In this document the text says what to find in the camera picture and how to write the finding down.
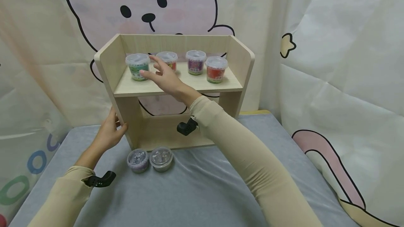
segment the plastic cup lid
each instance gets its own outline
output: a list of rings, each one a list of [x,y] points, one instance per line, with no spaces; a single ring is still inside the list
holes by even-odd
[[[162,59],[165,63],[178,60],[178,55],[175,52],[159,52],[156,56]]]
[[[217,70],[223,70],[228,67],[228,62],[223,57],[211,56],[206,59],[206,66]]]
[[[186,58],[193,61],[204,61],[206,59],[206,54],[200,50],[190,50],[187,52]]]
[[[127,162],[132,167],[143,165],[147,161],[147,152],[141,148],[135,149],[128,154]]]
[[[125,62],[127,65],[143,65],[149,64],[150,58],[147,54],[131,54],[126,57]]]
[[[158,166],[168,164],[172,159],[171,150],[163,146],[157,147],[150,154],[151,162]]]

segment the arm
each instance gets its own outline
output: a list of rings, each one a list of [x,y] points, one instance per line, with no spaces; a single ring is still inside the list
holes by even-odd
[[[272,226],[322,226],[290,174],[252,132],[229,116],[215,102],[182,83],[165,63],[153,57],[156,75],[141,74],[185,103],[199,124],[236,169]]]
[[[119,130],[115,111],[111,109],[91,145],[77,162],[56,180],[47,200],[28,227],[72,227],[90,197],[92,187],[83,180],[94,175],[93,169],[105,151],[114,147],[128,129],[124,124]]]

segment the person's right hand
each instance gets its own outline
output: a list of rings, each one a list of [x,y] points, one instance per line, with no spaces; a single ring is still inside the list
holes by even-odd
[[[189,107],[198,97],[201,96],[199,92],[190,86],[184,84],[176,75],[176,73],[163,62],[160,58],[149,55],[154,60],[154,68],[158,71],[152,73],[150,71],[141,70],[140,75],[146,79],[152,80],[157,86],[160,87],[167,94],[172,95],[177,101],[183,102]]]

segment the gray mat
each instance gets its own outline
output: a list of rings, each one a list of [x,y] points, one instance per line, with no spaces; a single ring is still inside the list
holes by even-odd
[[[244,115],[239,121],[257,135],[292,174],[324,226],[358,226],[309,159],[272,115]],[[43,172],[10,227],[27,226],[56,178],[90,145],[99,126],[72,129]],[[260,207],[217,147],[175,150],[165,172],[134,174],[126,165],[126,139],[109,150],[95,171],[117,174],[106,188],[94,188],[75,227],[267,226]]]

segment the black wrist strap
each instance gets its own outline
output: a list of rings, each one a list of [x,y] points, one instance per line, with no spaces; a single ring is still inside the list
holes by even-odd
[[[83,181],[88,187],[108,187],[114,181],[116,174],[108,171],[102,178],[97,176],[90,176],[87,180]]]
[[[190,117],[188,120],[188,123],[181,122],[177,126],[177,131],[185,136],[193,132],[196,127],[198,126],[198,123]]]

